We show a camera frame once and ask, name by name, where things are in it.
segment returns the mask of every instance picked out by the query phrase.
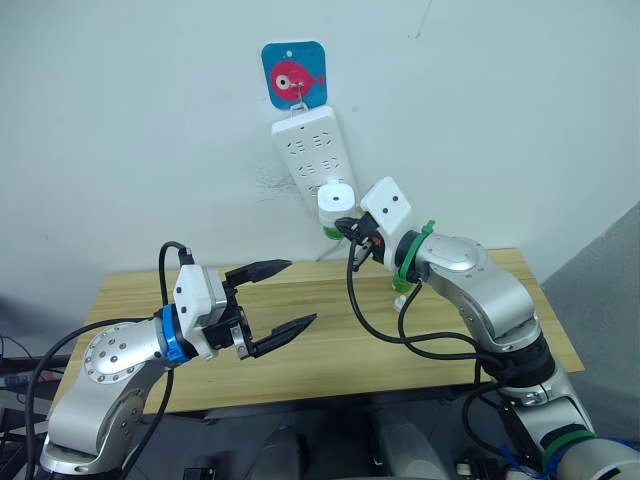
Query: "blue sticker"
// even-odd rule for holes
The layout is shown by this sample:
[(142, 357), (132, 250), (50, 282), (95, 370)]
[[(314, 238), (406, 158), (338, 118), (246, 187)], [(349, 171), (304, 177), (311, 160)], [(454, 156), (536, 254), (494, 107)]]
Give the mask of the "blue sticker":
[(300, 103), (309, 108), (327, 103), (327, 68), (318, 42), (269, 43), (262, 49), (262, 66), (274, 107), (289, 110)]

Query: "power strip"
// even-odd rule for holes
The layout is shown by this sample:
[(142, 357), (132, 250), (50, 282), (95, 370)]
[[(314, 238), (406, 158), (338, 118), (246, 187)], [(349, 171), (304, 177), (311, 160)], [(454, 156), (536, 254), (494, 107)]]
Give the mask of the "power strip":
[(351, 185), (357, 201), (355, 177), (331, 107), (323, 105), (274, 123), (271, 138), (312, 212), (318, 210), (318, 189), (330, 180)]

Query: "wooden table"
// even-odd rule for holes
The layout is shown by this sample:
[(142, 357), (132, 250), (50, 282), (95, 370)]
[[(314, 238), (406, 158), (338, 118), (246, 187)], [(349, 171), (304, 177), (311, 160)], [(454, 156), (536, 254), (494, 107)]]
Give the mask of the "wooden table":
[[(568, 371), (582, 370), (578, 355), (520, 252), (494, 250), (490, 256), (529, 290), (551, 350), (564, 367)], [(175, 278), (176, 272), (167, 272), (168, 285), (173, 286)], [(391, 289), (391, 274), (368, 261), (356, 274), (355, 286), (367, 319), (378, 329), (396, 334), (397, 314), (392, 310), (396, 294)], [(158, 288), (156, 272), (108, 275), (88, 323), (150, 315), (161, 304)], [(344, 261), (293, 265), (259, 284), (242, 285), (237, 298), (254, 339), (307, 313), (317, 312), (318, 318), (292, 343), (262, 358), (240, 361), (233, 349), (227, 349), (209, 362), (195, 358), (181, 366), (176, 370), (168, 412), (472, 381), (471, 361), (428, 360), (366, 333), (349, 305)], [(408, 334), (440, 330), (467, 333), (456, 308), (428, 287), (411, 306), (406, 325)], [(75, 379), (92, 336), (87, 334), (78, 340), (55, 401)], [(468, 351), (459, 341), (430, 343), (434, 351)], [(145, 411), (157, 410), (164, 383), (161, 379), (153, 388)]]

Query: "green ring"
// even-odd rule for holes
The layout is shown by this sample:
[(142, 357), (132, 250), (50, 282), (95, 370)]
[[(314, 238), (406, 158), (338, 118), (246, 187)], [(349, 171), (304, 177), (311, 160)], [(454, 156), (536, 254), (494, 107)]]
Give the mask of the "green ring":
[(407, 254), (405, 255), (402, 262), (402, 266), (398, 271), (398, 276), (402, 280), (408, 281), (407, 273), (409, 272), (411, 262), (413, 262), (413, 260), (416, 258), (416, 253), (418, 253), (418, 249), (420, 248), (420, 245), (422, 245), (422, 242), (424, 242), (426, 238), (433, 233), (433, 226), (435, 225), (435, 223), (435, 220), (429, 220), (422, 227), (422, 232), (413, 239), (413, 242), (411, 242), (411, 246), (409, 247), (409, 250), (407, 251)]
[(566, 447), (569, 443), (572, 443), (581, 438), (595, 438), (596, 435), (589, 430), (578, 430), (575, 432), (565, 433), (564, 435), (556, 438), (553, 442), (549, 444), (547, 448), (544, 450), (544, 454), (542, 455), (542, 471), (546, 472), (547, 467), (549, 466), (549, 461), (551, 457), (553, 457), (558, 450), (563, 447)]

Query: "wire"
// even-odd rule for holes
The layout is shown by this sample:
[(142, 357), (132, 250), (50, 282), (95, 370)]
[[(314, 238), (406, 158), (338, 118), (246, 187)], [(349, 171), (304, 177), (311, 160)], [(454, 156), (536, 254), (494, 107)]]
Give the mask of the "wire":
[[(358, 319), (360, 324), (364, 327), (364, 329), (367, 332), (369, 332), (371, 335), (376, 337), (378, 340), (382, 340), (383, 342), (395, 343), (395, 344), (401, 344), (401, 345), (408, 345), (408, 344), (415, 343), (415, 342), (423, 342), (425, 340), (435, 340), (435, 339), (438, 339), (438, 338), (458, 338), (458, 339), (466, 341), (466, 342), (473, 342), (472, 345), (475, 344), (477, 346), (477, 348), (479, 349), (479, 345), (477, 344), (477, 342), (475, 342), (475, 340), (467, 337), (466, 335), (462, 335), (460, 333), (455, 333), (455, 332), (441, 332), (441, 333), (439, 333), (438, 332), (438, 333), (426, 333), (426, 334), (422, 334), (422, 335), (414, 335), (414, 336), (411, 336), (411, 337), (406, 337), (405, 336), (405, 337), (399, 338), (399, 337), (392, 337), (392, 336), (386, 335), (386, 334), (384, 334), (382, 332), (379, 332), (373, 326), (371, 326), (371, 324), (369, 324), (369, 322), (367, 322), (367, 320), (364, 318), (364, 315), (362, 314), (362, 311), (360, 310), (360, 306), (358, 305), (358, 301), (356, 299), (355, 290), (353, 288), (353, 261), (354, 261), (354, 258), (355, 258), (356, 245), (357, 245), (357, 242), (356, 241), (352, 241), (351, 242), (351, 246), (349, 248), (349, 259), (347, 261), (347, 293), (349, 295), (349, 301), (351, 302), (351, 308), (353, 308), (353, 313), (355, 314), (356, 318)], [(424, 355), (421, 354), (421, 353), (418, 353), (418, 355), (420, 355), (420, 356), (429, 355), (427, 358), (433, 358), (433, 359), (438, 359), (438, 360), (480, 359), (482, 361), (493, 363), (496, 366), (501, 366), (500, 362), (497, 359), (495, 359), (493, 356), (491, 356), (489, 354), (486, 354), (486, 353), (436, 354), (436, 353), (425, 352), (425, 351), (420, 350), (420, 349), (416, 349), (416, 350), (419, 350), (420, 352), (424, 353)]]
[(469, 394), (469, 396), (465, 399), (464, 404), (462, 405), (462, 426), (464, 427), (465, 432), (473, 440), (479, 447), (484, 448), (488, 452), (491, 452), (500, 457), (504, 456), (502, 450), (494, 445), (491, 445), (488, 442), (482, 440), (471, 428), (471, 424), (469, 423), (469, 410), (471, 408), (471, 404), (476, 398), (480, 398), (483, 394), (492, 392), (502, 387), (500, 383), (488, 383), (479, 388), (476, 388), (473, 392)]
[(480, 386), (482, 375), (482, 363), (480, 360), (476, 360), (476, 363), (473, 365), (473, 388), (478, 388)]
[[(165, 257), (167, 256), (167, 250), (169, 249), (169, 247), (177, 248), (179, 252), (187, 249), (187, 247), (185, 247), (181, 243), (173, 241), (166, 242), (162, 245), (162, 247), (160, 247), (160, 254), (158, 255), (158, 276), (160, 278), (160, 295), (162, 296), (163, 307), (169, 304), (167, 280), (165, 278), (164, 272)], [(124, 480), (127, 475), (129, 475), (129, 472), (131, 472), (131, 469), (135, 466), (136, 461), (142, 454), (144, 448), (147, 446), (147, 443), (149, 443), (149, 440), (151, 440), (151, 436), (156, 431), (156, 428), (158, 428), (158, 425), (160, 424), (160, 421), (164, 416), (164, 411), (167, 408), (167, 404), (169, 403), (169, 397), (171, 397), (171, 391), (173, 389), (173, 377), (174, 371), (173, 368), (171, 368), (167, 372), (167, 385), (164, 388), (164, 395), (162, 396), (160, 408), (158, 408), (158, 412), (156, 413), (155, 417), (153, 417), (153, 422), (151, 422), (151, 425), (149, 426), (149, 429), (145, 433), (144, 437), (142, 438), (142, 440), (140, 440), (140, 443), (138, 443), (133, 452), (129, 455), (129, 458), (127, 459), (125, 465), (122, 467), (120, 480)]]
[(144, 434), (144, 437), (142, 438), (142, 440), (140, 440), (140, 443), (138, 444), (136, 449), (133, 451), (133, 453), (131, 453), (126, 464), (122, 467), (120, 480), (124, 480), (127, 477), (127, 475), (129, 475), (129, 472), (131, 472), (131, 469), (136, 464), (138, 457), (140, 457), (140, 454), (149, 443), (149, 440), (151, 440), (151, 437), (153, 436), (154, 432), (158, 428), (158, 425), (160, 425), (160, 420), (162, 420), (162, 417), (164, 416), (164, 411), (167, 409), (167, 404), (169, 403), (169, 397), (171, 397), (171, 390), (173, 389), (173, 377), (174, 377), (174, 371), (173, 369), (170, 369), (167, 372), (167, 385), (164, 389), (164, 395), (162, 396), (162, 402), (160, 403), (160, 408), (158, 408), (158, 413), (156, 413), (156, 416), (153, 418), (153, 422), (147, 429), (147, 432)]
[[(27, 347), (25, 347), (22, 343), (18, 342), (15, 338), (10, 337), (9, 335), (0, 335), (0, 348), (2, 349), (0, 353), (0, 364), (4, 361), (4, 348), (5, 348), (4, 341), (5, 340), (9, 340), (10, 342), (13, 342), (14, 344), (16, 344), (18, 347), (22, 349), (24, 353), (27, 354), (27, 357), (29, 357), (29, 360), (34, 360), (33, 355), (31, 355), (31, 352), (29, 352), (29, 350), (27, 350)], [(60, 370), (56, 370), (54, 368), (45, 368), (45, 370), (48, 372), (56, 372), (61, 375), (64, 375), (64, 372), (61, 372)]]
[(6, 340), (9, 340), (10, 342), (15, 343), (18, 347), (20, 347), (20, 348), (22, 349), (22, 351), (23, 351), (24, 353), (26, 353), (26, 354), (27, 354), (27, 357), (29, 357), (29, 360), (33, 360), (33, 356), (31, 356), (31, 353), (29, 353), (29, 350), (27, 350), (27, 348), (26, 348), (24, 345), (22, 345), (19, 341), (17, 341), (15, 338), (11, 338), (11, 337), (10, 337), (10, 336), (8, 336), (8, 335), (2, 335), (2, 340), (5, 340), (5, 339), (6, 339)]
[(42, 371), (46, 369), (46, 364), (51, 360), (51, 358), (64, 347), (67, 343), (69, 343), (74, 338), (82, 335), (83, 333), (89, 332), (91, 330), (95, 330), (96, 328), (108, 327), (110, 325), (115, 325), (122, 322), (141, 322), (143, 320), (147, 320), (146, 318), (115, 318), (113, 320), (102, 320), (100, 322), (93, 323), (91, 325), (85, 325), (84, 327), (78, 328), (73, 332), (69, 333), (62, 339), (58, 340), (56, 344), (47, 351), (40, 359), (35, 369), (31, 373), (31, 378), (29, 379), (29, 385), (27, 387), (27, 393), (25, 398), (25, 443), (27, 447), (27, 470), (25, 474), (25, 480), (32, 480), (35, 474), (36, 469), (36, 452), (34, 448), (35, 443), (35, 428), (34, 428), (34, 412), (33, 412), (33, 404), (35, 401), (35, 392), (36, 385), (38, 383), (38, 378), (42, 374)]
[(186, 250), (187, 247), (179, 242), (166, 242), (160, 247), (160, 254), (158, 255), (158, 276), (160, 277), (160, 295), (162, 295), (162, 305), (169, 304), (169, 295), (167, 293), (167, 279), (164, 272), (164, 260), (167, 256), (167, 250), (170, 248), (177, 248), (178, 250)]
[[(409, 309), (409, 306), (411, 305), (411, 302), (413, 302), (413, 300), (416, 298), (418, 293), (420, 293), (420, 290), (422, 290), (422, 282), (419, 282), (415, 286), (415, 288), (413, 289), (413, 291), (409, 295), (409, 298), (407, 298), (407, 301), (402, 306), (402, 309), (400, 309), (400, 314), (398, 315), (398, 333), (400, 335), (400, 338), (407, 338), (407, 336), (405, 334), (405, 330), (404, 330), (404, 318), (405, 318), (405, 315), (407, 314), (407, 310)], [(429, 333), (429, 334), (425, 334), (425, 335), (429, 335), (429, 338), (428, 338), (429, 340), (436, 340), (436, 339), (440, 339), (440, 338), (451, 338), (451, 339), (454, 339), (454, 340), (462, 340), (463, 342), (467, 342), (469, 345), (471, 345), (476, 350), (476, 352), (478, 350), (480, 350), (480, 345), (478, 344), (478, 342), (476, 342), (473, 338), (471, 338), (471, 337), (469, 337), (467, 335), (463, 335), (461, 333), (457, 333), (457, 332), (436, 332), (436, 333)], [(478, 354), (478, 353), (475, 353), (475, 354), (474, 353), (433, 353), (433, 352), (428, 352), (426, 350), (422, 350), (420, 348), (417, 348), (414, 345), (411, 345), (410, 343), (405, 343), (404, 346), (407, 347), (409, 350), (411, 350), (416, 355), (420, 355), (421, 357), (425, 357), (425, 358), (430, 358), (432, 360), (463, 360), (463, 359), (468, 359), (468, 358), (475, 358), (476, 362), (478, 362), (478, 355), (481, 355), (482, 359), (484, 359), (484, 357), (486, 356), (488, 358), (491, 358), (492, 361), (494, 360), (493, 357), (490, 357), (487, 354)]]

